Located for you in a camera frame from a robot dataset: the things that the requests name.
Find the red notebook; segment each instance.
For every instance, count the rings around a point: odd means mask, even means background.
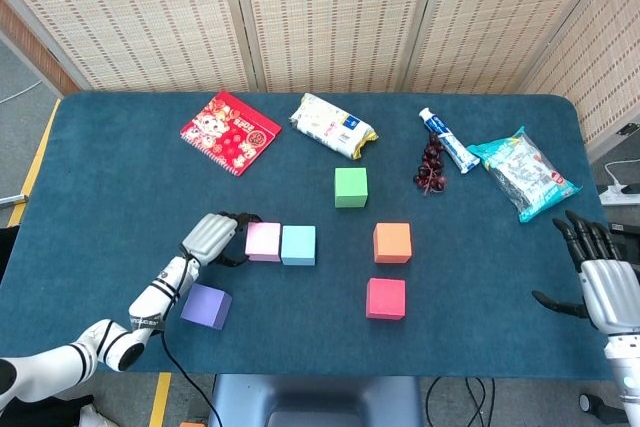
[[[281,127],[228,92],[218,92],[180,136],[235,176],[241,176]]]

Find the yellow tape line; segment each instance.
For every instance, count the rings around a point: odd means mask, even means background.
[[[44,151],[47,148],[47,142],[49,141],[49,133],[51,132],[51,125],[53,124],[53,118],[56,116],[56,112],[58,111],[58,105],[60,105],[60,99],[56,101],[56,105],[53,106],[53,112],[51,112],[51,116],[49,117],[49,122],[47,123],[47,127],[44,129],[44,134],[42,134],[42,138],[40,139],[40,145],[38,146],[38,150],[36,150],[36,155],[33,157],[33,162],[31,162],[31,167],[29,168],[29,172],[27,173],[27,178],[22,184],[21,194],[31,195],[31,191],[33,190],[33,184],[36,183],[36,177],[38,176],[38,172],[40,172],[40,165],[42,164],[42,159],[44,158]],[[13,212],[11,212],[11,217],[9,217],[9,226],[17,225],[22,220],[22,216],[24,215],[24,209],[26,204],[18,204],[13,208]]]
[[[167,408],[169,398],[169,385],[171,384],[171,374],[160,372],[158,375],[158,385],[156,386],[156,397],[153,399],[153,410],[149,418],[149,427],[162,427],[164,422],[164,411]]]

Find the white cable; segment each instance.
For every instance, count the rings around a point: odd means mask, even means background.
[[[39,80],[38,82],[36,82],[33,85],[30,85],[29,87],[27,87],[24,90],[21,90],[20,92],[18,92],[17,94],[13,94],[10,95],[9,97],[7,97],[6,99],[2,99],[0,100],[0,104],[4,104],[5,102],[9,102],[11,99],[15,99],[16,97],[18,97],[19,95],[24,94],[25,92],[29,92],[31,89],[33,89],[34,87],[37,87],[38,85],[40,85],[42,83],[41,80]]]
[[[618,182],[618,179],[616,179],[613,174],[611,173],[611,171],[609,170],[609,166],[610,165],[616,165],[616,164],[631,164],[632,162],[640,162],[640,159],[633,159],[633,160],[617,160],[615,162],[609,162],[607,164],[604,164],[604,170],[607,171],[607,174],[609,174],[609,177],[611,177],[613,179],[613,184],[616,186],[620,185],[620,182]]]

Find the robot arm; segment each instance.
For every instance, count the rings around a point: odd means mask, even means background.
[[[113,320],[101,320],[78,340],[31,357],[0,358],[0,415],[13,399],[36,402],[89,379],[98,362],[111,369],[127,370],[144,352],[151,335],[164,330],[173,308],[198,279],[200,268],[211,262],[242,264],[228,259],[223,250],[249,221],[251,214],[207,214],[180,245],[182,257],[174,257],[129,307],[131,331]]]
[[[640,283],[629,262],[622,261],[605,227],[567,211],[572,230],[560,219],[553,223],[567,243],[580,279],[583,303],[556,302],[532,294],[555,312],[588,318],[608,336],[604,349],[627,413],[629,424],[640,427]]]

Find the light blue cube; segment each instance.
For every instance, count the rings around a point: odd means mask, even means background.
[[[284,265],[316,265],[315,226],[285,225],[280,258]]]

